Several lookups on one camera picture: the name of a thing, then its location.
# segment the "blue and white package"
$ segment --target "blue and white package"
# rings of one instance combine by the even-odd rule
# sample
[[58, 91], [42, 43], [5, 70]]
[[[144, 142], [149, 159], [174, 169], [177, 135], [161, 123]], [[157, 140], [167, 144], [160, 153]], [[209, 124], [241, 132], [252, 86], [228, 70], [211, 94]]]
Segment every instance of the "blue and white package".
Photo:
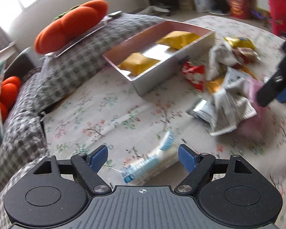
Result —
[[125, 183], [142, 185], [178, 161], [178, 146], [174, 134], [167, 131], [157, 148], [140, 163], [136, 162], [121, 169]]

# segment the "white bucket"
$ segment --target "white bucket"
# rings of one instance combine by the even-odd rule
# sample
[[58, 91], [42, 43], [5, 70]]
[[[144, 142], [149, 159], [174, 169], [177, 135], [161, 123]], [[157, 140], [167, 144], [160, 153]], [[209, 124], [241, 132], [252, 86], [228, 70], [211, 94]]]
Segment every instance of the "white bucket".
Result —
[[210, 11], [210, 0], [194, 0], [195, 1], [195, 6], [196, 10], [198, 12], [208, 12]]

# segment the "orange pumpkin plush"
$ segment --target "orange pumpkin plush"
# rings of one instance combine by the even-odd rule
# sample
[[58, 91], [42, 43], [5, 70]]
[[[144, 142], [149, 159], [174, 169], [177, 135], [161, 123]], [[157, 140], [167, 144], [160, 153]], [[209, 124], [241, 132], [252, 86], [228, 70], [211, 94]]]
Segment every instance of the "orange pumpkin plush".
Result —
[[17, 99], [21, 80], [19, 77], [12, 76], [2, 82], [0, 93], [1, 117], [4, 122], [8, 116], [8, 110], [11, 109]]
[[104, 0], [93, 0], [68, 11], [53, 21], [37, 36], [34, 48], [40, 54], [56, 52], [71, 40], [96, 26], [108, 9]]

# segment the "metal screw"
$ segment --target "metal screw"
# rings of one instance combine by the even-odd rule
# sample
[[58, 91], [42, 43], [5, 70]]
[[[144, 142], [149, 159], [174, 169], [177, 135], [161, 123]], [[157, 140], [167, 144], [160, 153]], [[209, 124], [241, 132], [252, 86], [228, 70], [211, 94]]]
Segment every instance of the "metal screw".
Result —
[[282, 76], [277, 76], [277, 77], [274, 78], [274, 80], [275, 80], [276, 83], [279, 83], [279, 82], [283, 81], [283, 77]]
[[180, 185], [177, 187], [177, 190], [182, 193], [188, 193], [192, 190], [192, 187], [188, 185]]
[[98, 185], [98, 186], [95, 186], [95, 187], [94, 187], [94, 191], [95, 191], [95, 192], [98, 192], [98, 193], [104, 193], [104, 192], [106, 192], [108, 189], [109, 189], [109, 187], [106, 186], [106, 185]]

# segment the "white wall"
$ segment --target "white wall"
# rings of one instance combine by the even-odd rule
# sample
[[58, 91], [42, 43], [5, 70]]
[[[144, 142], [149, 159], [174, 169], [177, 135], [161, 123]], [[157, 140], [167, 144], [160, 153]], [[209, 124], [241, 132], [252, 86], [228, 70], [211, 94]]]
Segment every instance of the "white wall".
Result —
[[[8, 30], [11, 40], [16, 41], [19, 50], [33, 46], [36, 36], [49, 25], [53, 18], [71, 7], [90, 0], [38, 0], [23, 11]], [[109, 13], [122, 10], [131, 12], [140, 7], [137, 0], [105, 0]]]

